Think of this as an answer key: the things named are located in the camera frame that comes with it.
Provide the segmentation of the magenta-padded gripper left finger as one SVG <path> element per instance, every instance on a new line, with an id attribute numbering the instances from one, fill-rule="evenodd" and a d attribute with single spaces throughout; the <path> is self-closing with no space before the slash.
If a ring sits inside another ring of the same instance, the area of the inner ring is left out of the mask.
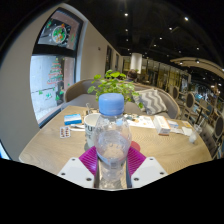
<path id="1" fill-rule="evenodd" d="M 80 157 L 71 157 L 58 176 L 84 188 L 94 188 L 98 181 L 98 156 L 91 147 Z"/>

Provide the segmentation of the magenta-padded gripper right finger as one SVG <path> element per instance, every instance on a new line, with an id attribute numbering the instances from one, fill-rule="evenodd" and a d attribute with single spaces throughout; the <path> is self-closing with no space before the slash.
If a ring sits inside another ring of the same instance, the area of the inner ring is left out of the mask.
<path id="1" fill-rule="evenodd" d="M 146 157 L 135 148 L 129 148 L 126 159 L 128 188 L 140 188 L 167 175 L 168 173 L 154 157 Z"/>

